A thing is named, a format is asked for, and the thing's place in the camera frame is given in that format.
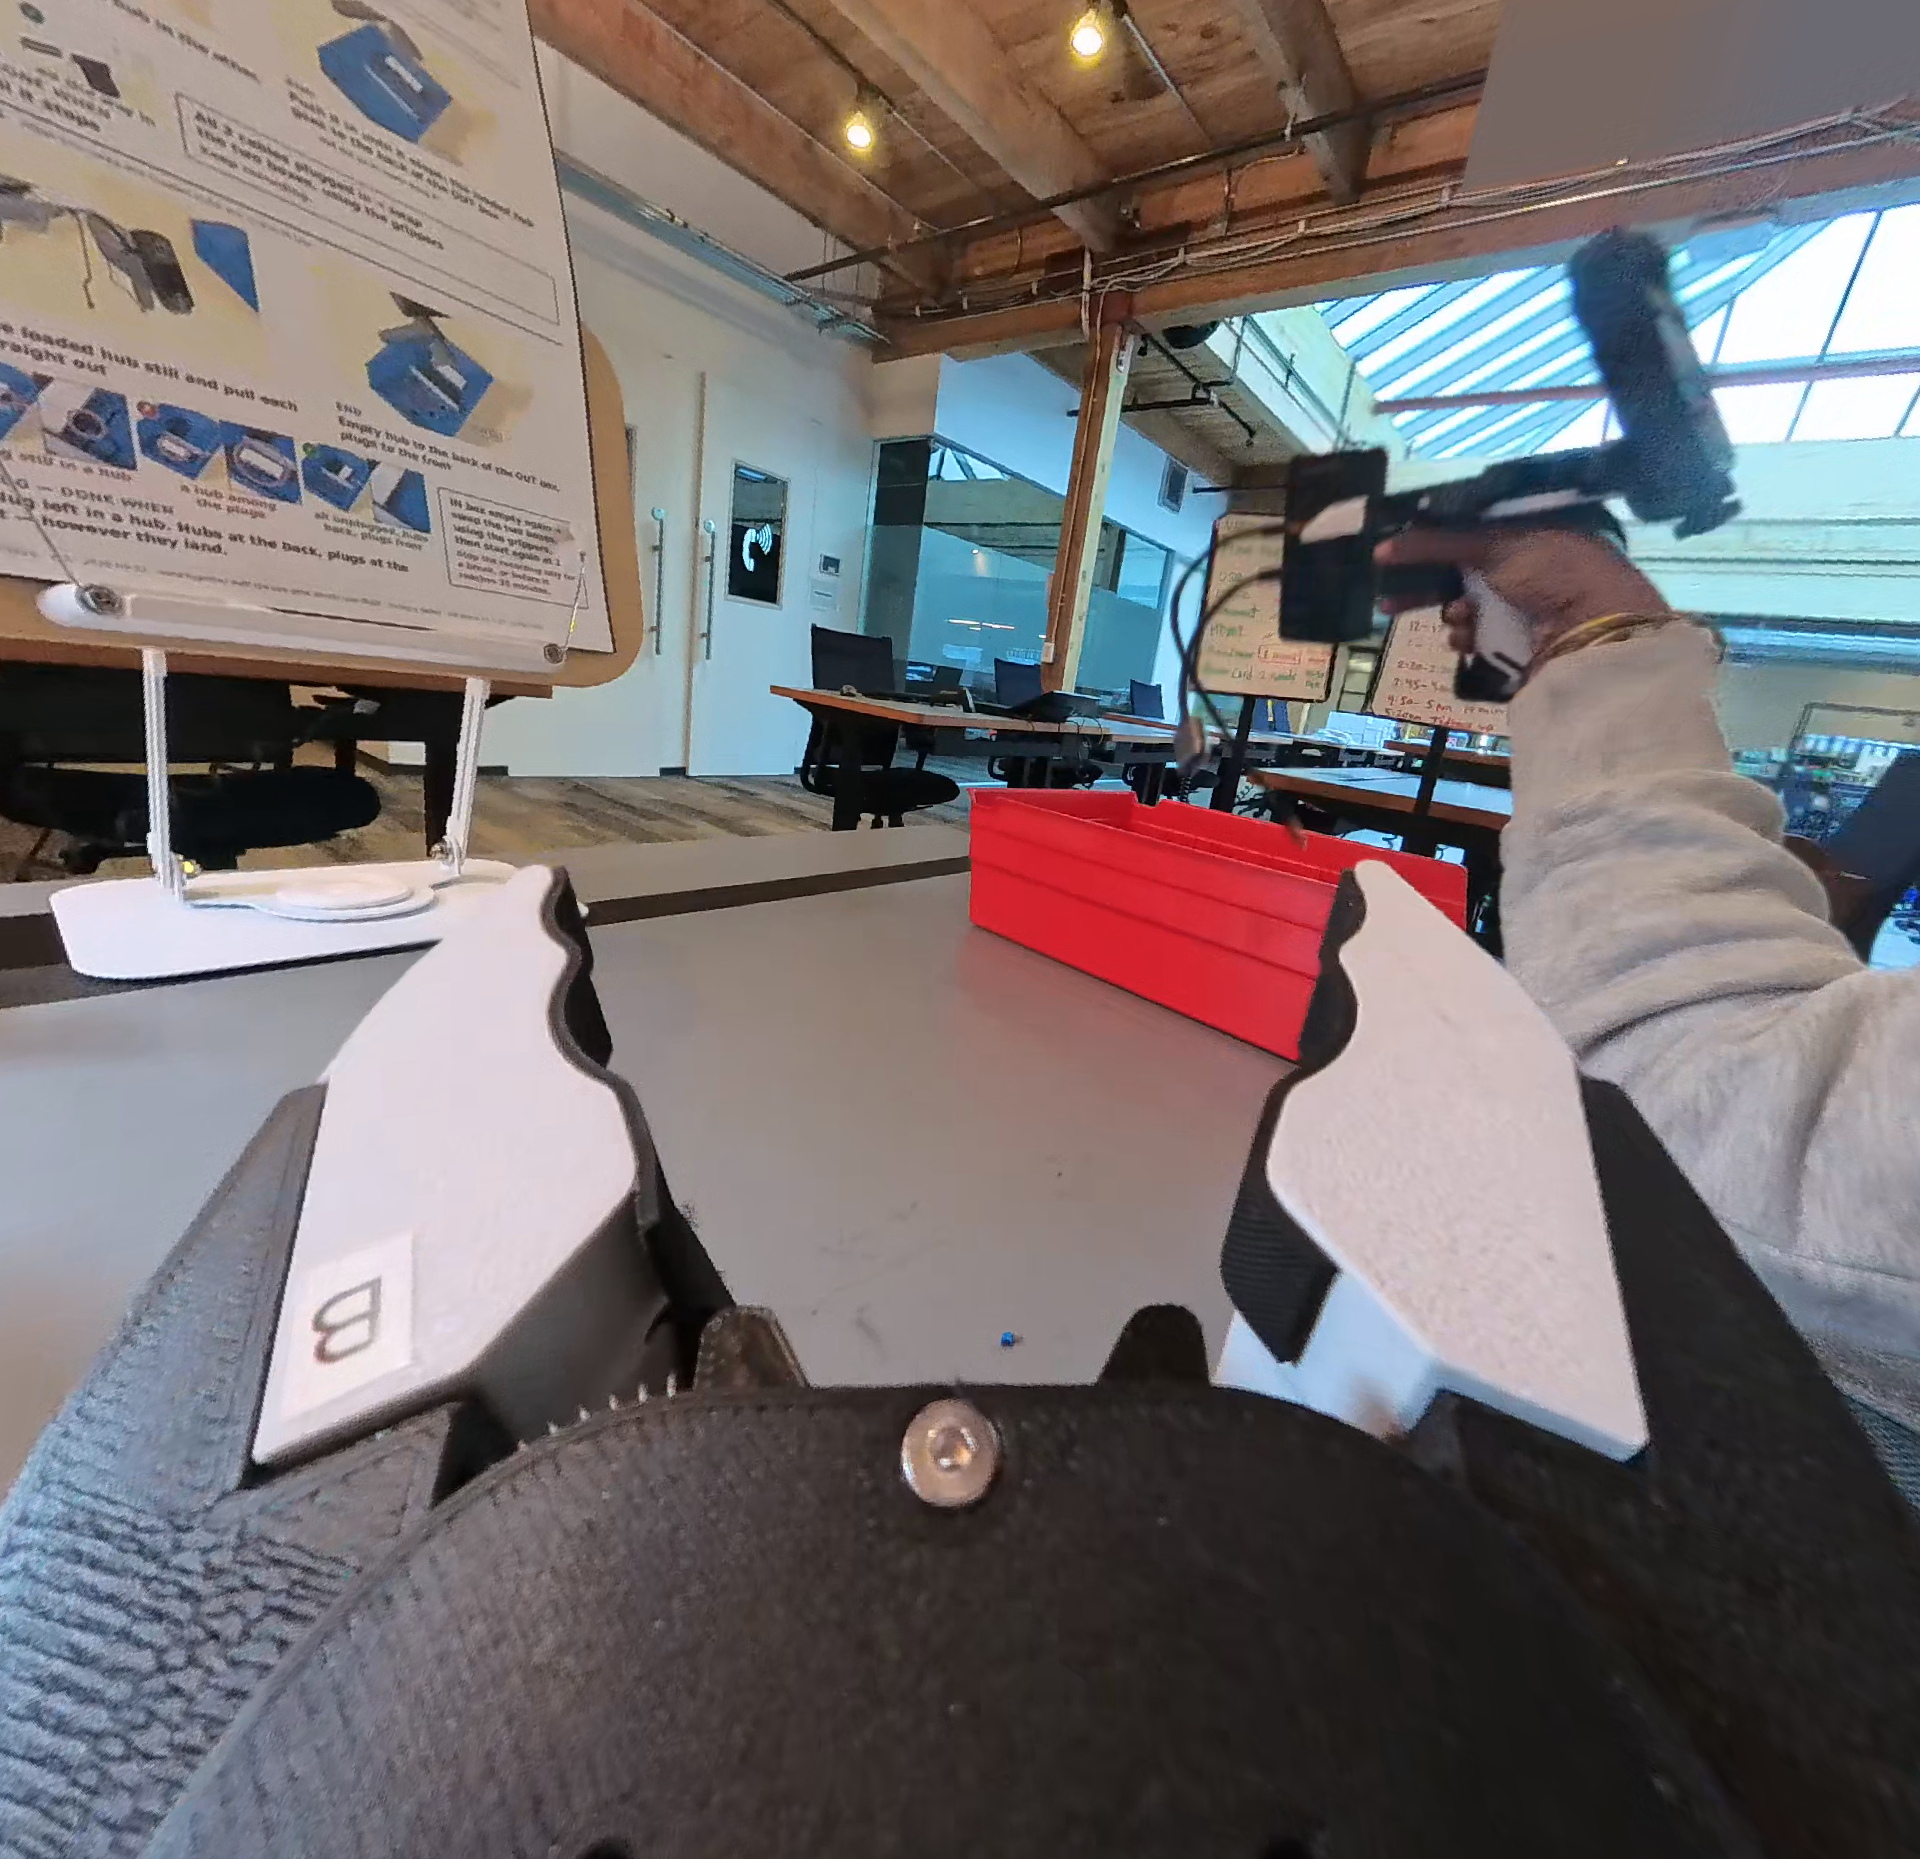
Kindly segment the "wooden clipboard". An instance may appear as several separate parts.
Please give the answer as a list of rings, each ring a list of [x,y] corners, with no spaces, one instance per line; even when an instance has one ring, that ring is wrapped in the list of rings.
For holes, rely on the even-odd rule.
[[[178,634],[166,634],[157,645],[188,676],[256,676],[296,685],[337,680],[354,687],[443,693],[451,691],[464,676],[480,676],[490,682],[496,693],[549,697],[560,689],[587,691],[622,678],[642,656],[646,638],[625,415],[615,365],[602,340],[588,327],[580,329],[580,339],[599,568],[613,640],[609,654],[573,646],[558,668],[511,670],[497,657],[485,657],[477,664],[472,656],[458,656],[443,662],[418,650],[360,656],[328,648],[236,646]],[[138,635],[53,624],[35,606],[38,592],[40,587],[31,581],[4,578],[2,660],[6,664],[138,668]]]

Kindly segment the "wooden office desk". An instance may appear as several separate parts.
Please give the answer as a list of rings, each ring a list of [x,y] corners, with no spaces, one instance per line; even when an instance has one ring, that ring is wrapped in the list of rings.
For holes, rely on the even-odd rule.
[[[1021,720],[1008,713],[965,710],[914,699],[835,697],[813,689],[772,687],[770,696],[804,716],[813,709],[844,727],[854,717],[897,720],[928,732],[936,762],[1000,765],[995,782],[1008,790],[1070,790],[1092,785],[1102,778],[1124,778],[1133,769],[1146,772],[1146,799],[1157,799],[1173,769],[1175,729],[1151,720],[1121,720],[1103,713],[1082,713],[1069,720]],[[852,801],[829,803],[833,832],[854,832]]]
[[[1405,838],[1409,852],[1498,855],[1513,812],[1510,790],[1440,780],[1424,794],[1420,775],[1386,769],[1256,769],[1245,782],[1356,831]]]

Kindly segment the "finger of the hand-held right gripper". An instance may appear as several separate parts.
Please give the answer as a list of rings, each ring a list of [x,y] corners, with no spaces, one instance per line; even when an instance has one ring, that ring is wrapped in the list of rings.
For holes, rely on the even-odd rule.
[[[1566,449],[1503,458],[1469,478],[1384,493],[1374,504],[1374,540],[1407,530],[1527,524],[1588,531],[1626,543],[1610,502],[1618,496],[1615,449]]]

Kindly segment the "whiteboard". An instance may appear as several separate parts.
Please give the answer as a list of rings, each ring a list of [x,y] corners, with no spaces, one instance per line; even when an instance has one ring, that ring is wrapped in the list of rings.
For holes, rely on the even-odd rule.
[[[1456,693],[1459,660],[1442,606],[1391,618],[1369,697],[1372,713],[1478,737],[1506,737],[1506,704],[1463,699]]]
[[[1338,646],[1282,634],[1282,524],[1228,513],[1211,527],[1200,594],[1194,685],[1208,696],[1318,704]]]

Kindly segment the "black office chair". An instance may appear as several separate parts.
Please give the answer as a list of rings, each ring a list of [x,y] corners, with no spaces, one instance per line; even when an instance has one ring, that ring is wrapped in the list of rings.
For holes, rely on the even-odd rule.
[[[146,689],[138,670],[2,667],[2,814],[56,846],[61,872],[148,855]],[[316,846],[379,818],[357,769],[300,769],[316,713],[287,685],[178,676],[164,685],[170,844],[209,870]]]
[[[835,697],[893,699],[901,687],[893,641],[877,634],[850,634],[813,624],[809,631],[812,689]],[[933,740],[897,720],[854,717],[833,723],[809,713],[796,780],[833,808],[852,801],[852,825],[901,831],[917,812],[959,799],[956,780],[928,769]]]

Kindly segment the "white document stand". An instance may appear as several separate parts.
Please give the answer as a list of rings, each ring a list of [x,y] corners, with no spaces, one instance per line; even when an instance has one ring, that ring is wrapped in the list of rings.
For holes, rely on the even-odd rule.
[[[511,672],[555,676],[571,656],[584,603],[584,553],[562,563],[573,592],[531,627],[454,631],[449,623],[338,620],[272,605],[216,603],[184,594],[115,592],[101,581],[63,581],[35,598],[50,624],[75,634],[129,635],[139,646],[139,704],[148,794],[144,880],[68,886],[53,918],[68,966],[105,982],[224,976],[337,957],[422,947],[455,935],[490,905],[516,875],[468,855],[477,747],[490,682]],[[312,654],[399,664],[463,678],[454,801],[443,848],[416,864],[305,872],[190,872],[169,812],[166,656],[190,641],[251,646],[275,657]]]

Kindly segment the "red plastic bin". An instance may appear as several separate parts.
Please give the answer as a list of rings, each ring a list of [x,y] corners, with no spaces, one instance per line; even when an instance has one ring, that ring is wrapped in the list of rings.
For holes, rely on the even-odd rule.
[[[1459,865],[1127,790],[973,790],[971,920],[1039,957],[1299,1061],[1342,875],[1380,862],[1456,927]]]

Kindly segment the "person's right hand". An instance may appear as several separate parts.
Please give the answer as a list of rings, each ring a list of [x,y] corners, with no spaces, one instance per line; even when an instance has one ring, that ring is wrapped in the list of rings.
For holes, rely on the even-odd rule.
[[[1398,581],[1418,567],[1479,576],[1486,596],[1527,624],[1538,662],[1553,648],[1571,650],[1566,641],[1593,627],[1612,634],[1673,620],[1665,598],[1607,537],[1580,530],[1416,527],[1377,543],[1376,563],[1386,613],[1427,605],[1424,587]]]

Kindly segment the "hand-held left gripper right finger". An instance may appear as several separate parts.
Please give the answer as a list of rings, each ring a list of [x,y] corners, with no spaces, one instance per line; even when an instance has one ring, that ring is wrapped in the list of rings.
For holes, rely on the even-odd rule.
[[[1648,1441],[1574,1061],[1383,862],[1338,880],[1218,1271],[1218,1388],[1383,1441],[1444,1394],[1615,1464]]]

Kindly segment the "black phone sign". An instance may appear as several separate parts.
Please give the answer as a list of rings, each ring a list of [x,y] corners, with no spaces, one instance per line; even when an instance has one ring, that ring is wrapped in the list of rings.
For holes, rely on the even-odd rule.
[[[733,465],[726,596],[780,606],[789,480],[747,462]]]

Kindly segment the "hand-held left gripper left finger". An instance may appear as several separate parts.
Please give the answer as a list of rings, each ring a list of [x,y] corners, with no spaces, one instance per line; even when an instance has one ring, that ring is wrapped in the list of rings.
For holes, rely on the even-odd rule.
[[[560,867],[518,870],[322,1073],[251,1464],[446,1403],[508,1443],[691,1388],[724,1284],[610,1069]]]

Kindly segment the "grey flat panel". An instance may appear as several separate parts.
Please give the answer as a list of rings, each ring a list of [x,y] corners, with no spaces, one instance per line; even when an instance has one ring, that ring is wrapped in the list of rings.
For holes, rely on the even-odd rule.
[[[1915,96],[1918,0],[1502,0],[1474,189],[1742,145]]]

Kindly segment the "printed instruction sheet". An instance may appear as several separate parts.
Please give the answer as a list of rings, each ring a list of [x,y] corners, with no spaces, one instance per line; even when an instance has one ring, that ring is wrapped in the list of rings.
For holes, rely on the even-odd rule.
[[[526,0],[2,0],[4,576],[49,624],[615,648]]]

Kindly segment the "wooden post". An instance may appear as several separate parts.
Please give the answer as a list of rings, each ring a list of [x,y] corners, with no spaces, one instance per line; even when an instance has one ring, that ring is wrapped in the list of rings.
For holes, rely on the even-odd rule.
[[[1042,657],[1047,696],[1072,691],[1082,667],[1098,537],[1134,347],[1133,296],[1127,293],[1098,294],[1075,415],[1062,531],[1048,584]]]

